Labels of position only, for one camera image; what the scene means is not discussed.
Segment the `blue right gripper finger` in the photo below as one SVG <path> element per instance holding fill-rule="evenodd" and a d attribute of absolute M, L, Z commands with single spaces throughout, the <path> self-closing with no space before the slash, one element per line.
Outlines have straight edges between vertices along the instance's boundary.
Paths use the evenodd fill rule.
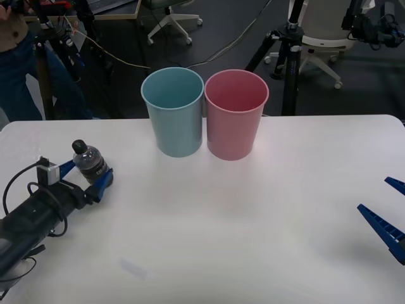
<path fill-rule="evenodd" d="M 404 232 L 388 223 L 363 204 L 358 205 L 357 209 L 385 243 L 395 259 L 401 265 L 404 265 Z"/>
<path fill-rule="evenodd" d="M 405 194 L 405 183 L 394 179 L 392 177 L 386 177 L 384 180 L 388 185 L 392 186 L 394 189 L 399 191 L 401 194 Z"/>

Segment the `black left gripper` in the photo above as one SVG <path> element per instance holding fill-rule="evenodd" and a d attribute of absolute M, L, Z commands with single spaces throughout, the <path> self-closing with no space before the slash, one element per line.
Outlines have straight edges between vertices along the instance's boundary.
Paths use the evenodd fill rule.
<path fill-rule="evenodd" d="M 74 167 L 75 163 L 73 160 L 60 165 L 58 167 L 59 181 L 62 181 Z M 81 210 L 92 203 L 99 203 L 103 198 L 106 188 L 110 187 L 112 182 L 113 169 L 110 168 L 85 191 L 71 182 L 58 182 L 52 186 L 47 186 L 47 189 L 50 190 L 61 205 L 61 208 L 59 208 L 55 200 L 47 195 L 47 218 L 62 219 L 62 214 L 67 217 L 75 210 Z"/>

